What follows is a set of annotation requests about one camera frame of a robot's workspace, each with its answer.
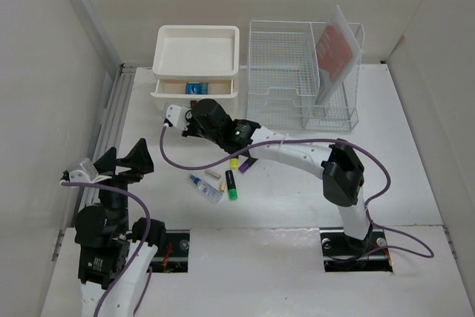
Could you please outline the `blue round jar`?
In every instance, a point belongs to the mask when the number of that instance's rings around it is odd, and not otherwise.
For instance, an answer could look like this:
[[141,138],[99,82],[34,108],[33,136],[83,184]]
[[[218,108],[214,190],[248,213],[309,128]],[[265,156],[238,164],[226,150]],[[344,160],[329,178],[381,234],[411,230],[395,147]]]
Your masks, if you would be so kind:
[[186,94],[187,95],[208,95],[209,84],[207,82],[187,82]]

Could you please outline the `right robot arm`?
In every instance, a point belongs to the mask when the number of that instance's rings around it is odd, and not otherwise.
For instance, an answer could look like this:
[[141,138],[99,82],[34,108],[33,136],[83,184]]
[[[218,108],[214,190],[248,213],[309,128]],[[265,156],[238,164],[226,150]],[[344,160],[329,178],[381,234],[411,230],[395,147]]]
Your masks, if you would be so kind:
[[249,157],[283,163],[321,179],[324,197],[341,215],[345,247],[354,255],[362,255],[370,245],[372,225],[362,198],[364,166],[348,144],[333,143],[327,148],[293,143],[257,122],[232,119],[213,99],[202,99],[177,114],[168,109],[167,117],[184,137],[207,139],[228,154],[247,148]]

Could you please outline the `white top drawer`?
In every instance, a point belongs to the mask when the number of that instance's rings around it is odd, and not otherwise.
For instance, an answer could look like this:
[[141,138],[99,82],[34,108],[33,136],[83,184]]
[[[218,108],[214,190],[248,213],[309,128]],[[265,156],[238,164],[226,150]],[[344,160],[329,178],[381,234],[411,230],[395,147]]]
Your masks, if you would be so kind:
[[230,99],[238,95],[238,83],[234,80],[175,80],[159,79],[151,95],[155,98],[194,99],[211,97],[215,99]]

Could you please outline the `clear mesh document pouch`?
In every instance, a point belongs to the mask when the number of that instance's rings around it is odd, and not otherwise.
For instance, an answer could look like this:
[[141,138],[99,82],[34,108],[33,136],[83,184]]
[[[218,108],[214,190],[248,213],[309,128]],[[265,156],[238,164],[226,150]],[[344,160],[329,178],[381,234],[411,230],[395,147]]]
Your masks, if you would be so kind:
[[319,75],[315,104],[324,106],[360,61],[362,55],[361,45],[339,6],[327,22],[315,50]]

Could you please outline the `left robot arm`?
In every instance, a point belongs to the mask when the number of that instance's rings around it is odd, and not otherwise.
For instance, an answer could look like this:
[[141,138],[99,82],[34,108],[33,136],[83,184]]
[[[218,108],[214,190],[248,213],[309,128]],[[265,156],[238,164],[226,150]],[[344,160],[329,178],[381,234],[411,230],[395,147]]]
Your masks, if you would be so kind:
[[119,158],[108,149],[68,170],[70,183],[98,190],[98,202],[76,216],[82,316],[134,316],[151,278],[151,261],[166,246],[166,226],[149,213],[129,222],[128,187],[154,170],[145,139]]

